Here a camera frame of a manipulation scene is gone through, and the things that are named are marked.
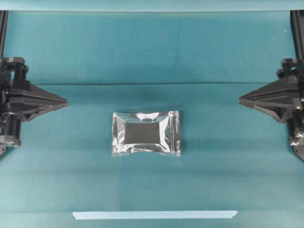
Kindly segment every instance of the teal surface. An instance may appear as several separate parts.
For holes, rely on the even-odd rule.
[[[302,0],[0,0],[0,9],[87,12],[301,10]]]
[[[10,12],[5,56],[32,83],[271,82],[295,57],[289,11]]]
[[[28,79],[58,84],[41,87],[70,106],[24,123],[22,147],[2,156],[0,227],[302,227],[304,164],[288,147],[286,126],[237,101],[264,85],[251,82],[273,81],[280,60],[295,56],[288,15],[11,13],[5,55],[23,56]],[[171,33],[180,20],[188,23],[176,27],[175,34],[185,36],[176,46]],[[124,26],[114,29],[114,21]],[[242,32],[245,24],[254,32]],[[104,33],[106,25],[111,32]],[[216,26],[221,36],[212,37]],[[120,42],[123,35],[128,42]],[[187,59],[189,49],[195,54],[170,68],[170,45],[173,59]],[[138,71],[128,70],[131,63]],[[178,74],[181,68],[190,70]],[[83,85],[94,83],[108,85]],[[181,157],[111,157],[112,113],[156,110],[180,110]],[[72,215],[150,210],[238,213],[232,219],[83,221]]]

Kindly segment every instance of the teal fabric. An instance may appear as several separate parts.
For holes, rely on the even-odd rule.
[[[271,82],[295,57],[289,12],[10,12],[5,56],[32,83]]]
[[[87,12],[301,10],[302,0],[0,0],[0,9]]]
[[[22,146],[1,157],[0,227],[302,227],[304,164],[286,126],[237,101],[295,57],[289,12],[11,12],[5,56],[23,56],[28,79],[70,106],[24,123]],[[180,110],[181,157],[111,157],[112,113],[157,110]],[[238,213],[72,215],[149,210]]]
[[[237,210],[233,219],[188,224],[244,227],[256,221],[284,227],[279,221],[285,221],[299,227],[303,217],[293,211],[304,209],[304,168],[288,149],[286,128],[237,103],[259,86],[43,86],[71,105],[24,123],[22,147],[1,159],[0,214],[10,213],[3,215],[4,227],[14,227],[9,224],[18,224],[17,218],[24,218],[27,227],[38,226],[32,222],[42,218],[49,227],[61,222],[118,227],[124,223],[76,222],[72,211],[134,210]],[[168,109],[181,111],[181,157],[144,152],[111,157],[114,111]],[[278,220],[269,223],[269,217]]]

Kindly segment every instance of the silver foil pouch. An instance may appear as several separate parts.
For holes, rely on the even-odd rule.
[[[113,113],[112,156],[135,152],[181,155],[178,111]]]

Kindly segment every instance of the black frame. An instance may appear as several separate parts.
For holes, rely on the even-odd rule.
[[[290,23],[294,36],[294,48],[297,59],[304,58],[304,10],[290,11]]]
[[[0,11],[0,57],[3,57],[6,26],[8,23],[8,15],[9,15],[8,11],[6,11],[6,10]]]

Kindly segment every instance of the teal backdrop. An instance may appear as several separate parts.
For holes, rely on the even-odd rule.
[[[301,10],[302,0],[0,0],[4,10],[81,12],[225,12]]]
[[[10,12],[4,55],[70,106],[0,159],[0,226],[302,227],[287,129],[238,104],[294,58],[289,11]],[[181,113],[181,157],[111,157],[113,112]],[[75,220],[78,211],[236,210],[232,219]]]

